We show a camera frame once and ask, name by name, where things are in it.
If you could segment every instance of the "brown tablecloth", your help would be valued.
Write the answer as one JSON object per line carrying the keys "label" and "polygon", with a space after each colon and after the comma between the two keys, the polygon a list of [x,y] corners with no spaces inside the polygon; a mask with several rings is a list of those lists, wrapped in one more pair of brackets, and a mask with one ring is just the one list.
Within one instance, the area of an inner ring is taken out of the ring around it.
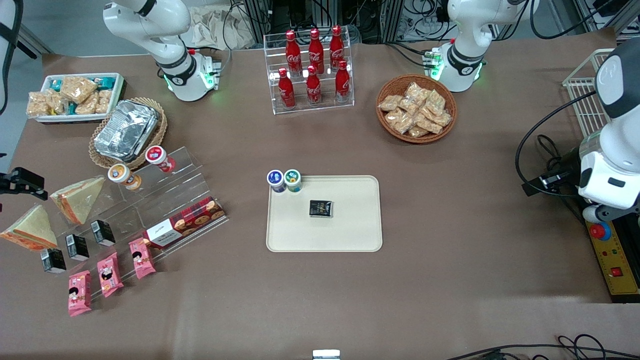
{"label": "brown tablecloth", "polygon": [[[166,89],[149,56],[46,57],[46,74],[119,72],[126,97],[159,101],[170,121],[164,145],[186,145],[204,164],[231,220],[166,258],[164,272],[75,318],[66,276],[45,274],[36,254],[0,242],[0,355],[308,359],[313,349],[338,348],[343,359],[443,359],[580,332],[640,351],[640,305],[608,304],[583,228],[557,199],[527,198],[513,166],[524,133],[567,100],[561,81],[593,50],[614,45],[612,32],[493,44],[482,77],[455,95],[456,127],[422,146],[378,124],[381,86],[419,71],[383,45],[354,47],[355,107],[277,117],[261,51],[234,53],[220,90],[193,103]],[[571,114],[540,129],[562,151],[581,137]],[[87,154],[94,129],[30,120],[13,165],[43,175],[50,191],[103,174]],[[536,176],[543,164],[532,141],[523,171]],[[269,252],[264,176],[272,168],[377,177],[382,249]],[[37,200],[2,201],[4,228]]]}

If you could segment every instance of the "white tray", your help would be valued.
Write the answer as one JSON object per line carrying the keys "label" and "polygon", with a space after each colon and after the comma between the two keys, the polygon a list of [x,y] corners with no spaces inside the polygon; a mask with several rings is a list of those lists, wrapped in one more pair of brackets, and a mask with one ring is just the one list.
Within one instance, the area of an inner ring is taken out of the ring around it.
{"label": "white tray", "polygon": [[122,85],[124,84],[124,78],[117,72],[100,72],[92,74],[66,74],[66,75],[49,75],[44,79],[42,83],[41,92],[51,87],[51,83],[54,80],[62,80],[65,76],[80,76],[82,78],[116,78],[113,84],[111,98],[109,99],[109,107],[106,113],[102,114],[87,114],[87,115],[45,115],[36,117],[36,121],[47,124],[64,124],[64,123],[76,123],[76,122],[89,122],[102,120],[107,117],[107,114],[116,107],[118,100],[120,99],[120,92],[122,91]]}
{"label": "white tray", "polygon": [[[310,200],[333,201],[333,218],[309,216]],[[302,176],[302,190],[269,188],[267,248],[273,252],[374,252],[382,247],[378,180]]]}

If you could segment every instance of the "sandwich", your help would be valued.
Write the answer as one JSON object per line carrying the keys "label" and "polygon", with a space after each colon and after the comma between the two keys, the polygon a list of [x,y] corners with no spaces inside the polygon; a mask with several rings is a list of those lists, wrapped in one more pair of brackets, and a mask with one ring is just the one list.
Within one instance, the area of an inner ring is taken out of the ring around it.
{"label": "sandwich", "polygon": [[73,224],[84,224],[104,184],[104,176],[92,177],[51,194],[50,198]]}
{"label": "sandwich", "polygon": [[1,232],[0,237],[32,251],[58,246],[49,216],[42,205],[36,205],[27,211],[7,230]]}

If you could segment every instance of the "black small box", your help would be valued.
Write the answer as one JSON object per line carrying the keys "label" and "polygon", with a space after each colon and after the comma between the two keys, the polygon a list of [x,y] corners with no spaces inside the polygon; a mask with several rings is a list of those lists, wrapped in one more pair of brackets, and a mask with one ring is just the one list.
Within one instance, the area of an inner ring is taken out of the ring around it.
{"label": "black small box", "polygon": [[44,271],[52,274],[60,274],[67,270],[65,265],[65,257],[60,249],[44,249],[40,251],[40,259],[42,259],[42,267]]}
{"label": "black small box", "polygon": [[309,216],[312,218],[333,217],[333,202],[327,200],[311,200],[309,203]]}
{"label": "black small box", "polygon": [[96,220],[91,223],[91,230],[98,244],[104,246],[115,245],[116,240],[113,237],[113,231],[111,231],[109,224],[101,220]]}
{"label": "black small box", "polygon": [[67,251],[73,260],[84,261],[89,258],[89,249],[86,240],[82,236],[67,235]]}

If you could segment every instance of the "red emergency stop button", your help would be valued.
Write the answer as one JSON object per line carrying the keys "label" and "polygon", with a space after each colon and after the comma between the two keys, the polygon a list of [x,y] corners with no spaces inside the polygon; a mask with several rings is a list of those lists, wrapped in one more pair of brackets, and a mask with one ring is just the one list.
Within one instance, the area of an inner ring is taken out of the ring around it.
{"label": "red emergency stop button", "polygon": [[607,241],[611,237],[611,228],[604,222],[589,226],[589,234],[596,239]]}

